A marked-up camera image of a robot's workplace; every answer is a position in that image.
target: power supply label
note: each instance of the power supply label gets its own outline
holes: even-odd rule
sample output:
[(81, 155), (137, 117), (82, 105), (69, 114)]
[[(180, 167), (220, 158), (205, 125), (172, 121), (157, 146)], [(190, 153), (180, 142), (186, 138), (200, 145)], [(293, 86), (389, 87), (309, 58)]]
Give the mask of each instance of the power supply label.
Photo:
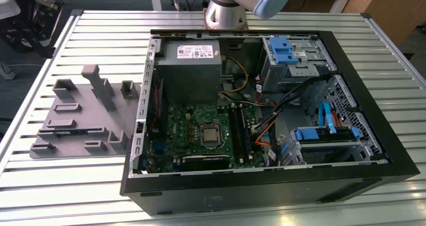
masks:
[(180, 45), (177, 59), (213, 58), (212, 45)]

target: open computer tower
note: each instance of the open computer tower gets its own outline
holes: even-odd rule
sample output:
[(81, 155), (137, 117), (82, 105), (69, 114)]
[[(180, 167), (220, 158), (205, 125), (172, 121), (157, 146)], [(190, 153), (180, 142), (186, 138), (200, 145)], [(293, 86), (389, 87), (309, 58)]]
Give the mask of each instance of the open computer tower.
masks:
[(344, 201), (419, 173), (331, 32), (150, 34), (120, 192), (148, 214)]

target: yellow wire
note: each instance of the yellow wire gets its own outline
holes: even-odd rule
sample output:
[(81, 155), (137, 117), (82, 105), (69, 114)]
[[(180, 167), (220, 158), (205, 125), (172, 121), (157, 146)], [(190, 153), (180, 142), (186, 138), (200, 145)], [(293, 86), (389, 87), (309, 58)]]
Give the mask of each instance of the yellow wire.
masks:
[(229, 59), (237, 64), (237, 66), (240, 67), (240, 69), (242, 70), (244, 75), (245, 75), (245, 81), (244, 81), (244, 84), (241, 85), (240, 88), (237, 88), (237, 89), (234, 89), (234, 90), (221, 90), (221, 91), (218, 91), (220, 93), (233, 93), (233, 92), (240, 91), (240, 90), (245, 87), (246, 82), (248, 82), (248, 74), (246, 74), (246, 71), (245, 71), (242, 65), (241, 65), (241, 64), (238, 63), (238, 61), (234, 60), (232, 57), (226, 56), (226, 58), (229, 58)]

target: cpu socket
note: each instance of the cpu socket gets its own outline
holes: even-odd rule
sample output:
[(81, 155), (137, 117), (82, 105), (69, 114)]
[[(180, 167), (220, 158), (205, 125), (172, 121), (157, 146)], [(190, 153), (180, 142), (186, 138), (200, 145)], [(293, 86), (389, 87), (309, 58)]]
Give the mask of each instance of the cpu socket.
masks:
[(208, 150), (216, 149), (221, 143), (220, 126), (216, 124), (200, 125), (200, 131), (201, 146)]

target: ram slot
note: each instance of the ram slot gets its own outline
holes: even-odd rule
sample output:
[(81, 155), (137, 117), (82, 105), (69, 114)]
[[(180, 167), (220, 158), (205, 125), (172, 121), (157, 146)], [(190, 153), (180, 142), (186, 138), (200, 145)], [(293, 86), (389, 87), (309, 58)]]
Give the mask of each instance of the ram slot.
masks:
[(246, 144), (249, 147), (249, 137), (241, 108), (228, 108), (228, 121), (232, 135), (233, 159), (234, 162), (244, 163), (248, 161), (249, 152), (246, 151)]

